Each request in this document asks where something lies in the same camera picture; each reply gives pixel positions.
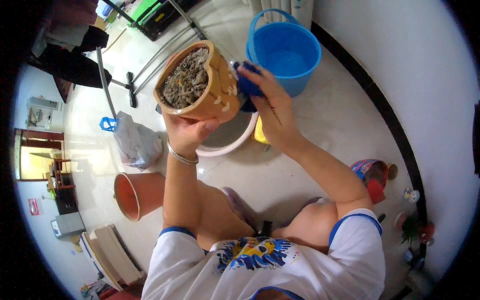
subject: clothes drying rack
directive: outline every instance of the clothes drying rack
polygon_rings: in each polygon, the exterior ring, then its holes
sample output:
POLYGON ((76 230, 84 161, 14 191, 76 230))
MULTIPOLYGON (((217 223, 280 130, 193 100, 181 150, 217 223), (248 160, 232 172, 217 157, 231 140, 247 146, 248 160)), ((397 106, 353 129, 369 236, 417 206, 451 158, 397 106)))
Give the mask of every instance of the clothes drying rack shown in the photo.
MULTIPOLYGON (((111 6, 115 11, 117 11, 122 17, 127 19, 129 22, 132 24, 135 23, 135 20, 133 20, 129 15, 127 15, 123 10, 121 10, 118 6, 113 4, 110 0, 104 0, 105 3, 107 3, 109 6, 111 6)), ((192 38, 196 37, 200 40, 206 40, 206 36, 204 31, 201 29, 201 27, 198 25, 198 23, 192 19, 183 9, 177 4, 175 0, 168 0, 171 5, 180 13, 182 18, 187 22, 187 26, 185 26, 183 29, 181 29, 177 34, 175 34, 173 37, 171 37, 165 44, 163 44, 160 49, 151 57, 151 59, 142 67, 142 69, 138 72, 138 74, 134 77, 132 72, 127 72, 127 83, 124 84, 122 82, 116 81, 114 79, 111 79, 110 82, 120 85, 126 89, 129 90, 129 96, 130 96, 130 106, 133 108, 137 107, 137 100, 136 100, 136 95, 138 92, 145 87, 145 85, 152 80, 152 78, 155 76, 155 74, 165 65, 165 62, 168 60, 168 58, 175 52, 177 52, 181 47, 183 47, 187 42, 189 42, 192 38), (185 39, 182 40, 180 45, 178 45, 175 49, 173 49, 166 57, 150 72, 150 74, 147 75, 146 79, 137 87, 134 88, 134 83, 138 80, 140 75, 142 75, 146 69, 153 63, 153 61, 162 53, 162 51, 171 43, 176 42, 179 40, 185 33, 189 32, 189 30, 193 30, 193 33, 188 35, 185 39)), ((105 92, 105 96, 107 97, 108 105, 110 106, 110 110, 112 112, 112 115, 114 118, 117 118, 117 113, 115 112, 114 106, 112 99, 110 97, 110 92, 108 91, 108 83, 107 79, 105 77, 105 70, 103 67, 103 61, 102 61, 102 53, 101 53, 101 48, 97 47, 96 49, 96 55, 97 55, 97 60, 98 60, 98 70, 100 72, 100 78, 102 80, 102 86, 103 90, 105 92)))

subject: plastic bag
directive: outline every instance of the plastic bag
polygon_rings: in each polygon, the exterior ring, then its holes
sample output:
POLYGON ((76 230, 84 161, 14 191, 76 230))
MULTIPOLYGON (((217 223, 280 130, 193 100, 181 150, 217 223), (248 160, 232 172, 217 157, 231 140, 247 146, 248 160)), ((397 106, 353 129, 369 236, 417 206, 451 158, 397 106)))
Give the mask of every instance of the plastic bag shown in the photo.
POLYGON ((100 127, 113 132, 122 163, 127 166, 145 170, 162 155, 162 140, 158 134, 133 122, 132 116, 123 111, 118 112, 117 119, 103 118, 100 127))

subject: metal pole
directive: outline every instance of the metal pole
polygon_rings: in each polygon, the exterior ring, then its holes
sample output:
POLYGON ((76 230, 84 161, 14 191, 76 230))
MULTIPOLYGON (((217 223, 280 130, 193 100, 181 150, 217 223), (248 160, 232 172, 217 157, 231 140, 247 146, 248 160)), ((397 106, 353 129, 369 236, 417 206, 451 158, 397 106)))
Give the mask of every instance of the metal pole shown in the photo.
POLYGON ((186 12, 178 5, 175 0, 168 0, 170 4, 181 14, 181 16, 187 21, 188 25, 193 29, 193 31, 197 34, 198 38, 201 40, 206 40, 206 36, 201 31, 200 27, 192 21, 192 19, 187 15, 186 12))
POLYGON ((146 65, 144 65, 144 67, 140 70, 140 72, 138 72, 137 76, 135 76, 135 78, 132 80, 132 83, 134 83, 138 77, 140 77, 140 75, 142 75, 143 72, 145 72, 145 70, 148 68, 148 66, 150 66, 150 64, 155 60, 155 58, 160 54, 160 52, 166 47, 168 46, 168 44, 170 44, 170 42, 175 42, 185 31, 187 31, 188 29, 190 29, 189 26, 186 26, 184 27, 182 30, 180 30, 176 35, 172 36, 171 39, 169 39, 165 44, 162 45, 162 47, 160 47, 160 49, 152 56, 152 58, 146 63, 146 65))
POLYGON ((127 88, 127 85, 126 85, 126 84, 124 84, 123 82, 120 82, 120 81, 116 81, 116 80, 113 79, 113 78, 110 80, 110 82, 113 83, 113 84, 119 85, 119 86, 121 86, 121 87, 127 88))
MULTIPOLYGON (((189 36, 183 43, 181 43, 180 45, 178 45, 178 47, 176 47, 171 53, 175 53, 178 49, 180 49, 180 47, 182 47, 183 45, 185 45, 186 42, 188 42, 192 37, 196 36, 195 34, 194 35, 191 35, 189 36)), ((148 75, 148 77, 145 79, 145 81, 139 85, 137 87, 137 89, 135 90, 134 94, 136 95, 138 93, 138 91, 140 91, 151 79, 152 77, 155 75, 155 73, 163 66, 163 63, 165 61, 167 61, 168 59, 170 58, 170 56, 167 56, 165 57, 161 63, 150 73, 150 75, 148 75)))
POLYGON ((125 19, 127 19, 128 22, 130 22, 130 23, 134 23, 134 22, 135 22, 134 19, 132 19, 132 18, 131 18, 129 15, 127 15, 123 10, 121 10, 120 7, 118 7, 117 5, 113 4, 112 1, 110 1, 110 0, 104 0, 104 2, 105 2, 108 6, 110 6, 111 8, 113 8, 116 12, 118 12, 119 15, 121 15, 122 17, 124 17, 125 19))
POLYGON ((181 16, 188 22, 188 24, 192 24, 192 19, 187 15, 186 12, 183 11, 183 9, 178 5, 178 3, 175 0, 168 0, 173 7, 181 14, 181 16))
POLYGON ((115 108, 113 107, 112 98, 110 97, 110 92, 108 91, 108 83, 105 77, 105 70, 103 69, 103 61, 102 61, 102 47, 96 48, 96 57, 98 59, 98 70, 100 71, 100 80, 102 81, 103 91, 105 92, 105 96, 107 97, 108 105, 110 106, 110 110, 112 111, 113 118, 117 118, 117 113, 115 112, 115 108))

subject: yellow container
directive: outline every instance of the yellow container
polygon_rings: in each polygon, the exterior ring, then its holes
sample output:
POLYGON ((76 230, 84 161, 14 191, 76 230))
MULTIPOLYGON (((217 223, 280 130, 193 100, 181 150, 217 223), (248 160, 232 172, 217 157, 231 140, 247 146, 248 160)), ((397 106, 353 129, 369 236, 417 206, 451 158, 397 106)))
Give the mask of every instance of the yellow container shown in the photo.
POLYGON ((265 138, 262 119, 258 116, 257 124, 255 125, 255 130, 253 131, 253 139, 264 144, 268 144, 267 138, 265 138))

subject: blue bag handle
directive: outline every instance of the blue bag handle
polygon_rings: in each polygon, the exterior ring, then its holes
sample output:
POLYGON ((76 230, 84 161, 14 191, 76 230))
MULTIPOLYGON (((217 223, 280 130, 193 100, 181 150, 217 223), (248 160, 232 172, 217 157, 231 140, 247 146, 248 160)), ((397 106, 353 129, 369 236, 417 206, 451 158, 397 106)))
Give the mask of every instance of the blue bag handle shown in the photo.
POLYGON ((100 128, 105 131, 114 131, 117 127, 117 120, 109 117, 103 117, 100 121, 100 128))
POLYGON ((288 12, 280 10, 278 8, 270 8, 270 9, 264 10, 263 12, 259 12, 253 18, 252 22, 250 22, 250 27, 248 29, 248 40, 247 40, 248 52, 250 53, 250 57, 252 58, 252 62, 257 63, 257 64, 258 64, 257 54, 255 53, 255 47, 253 45, 253 33, 255 32, 255 26, 257 25, 258 19, 260 19, 260 17, 268 11, 281 13, 291 23, 296 24, 296 25, 300 25, 300 23, 298 23, 297 20, 292 15, 290 15, 288 12))

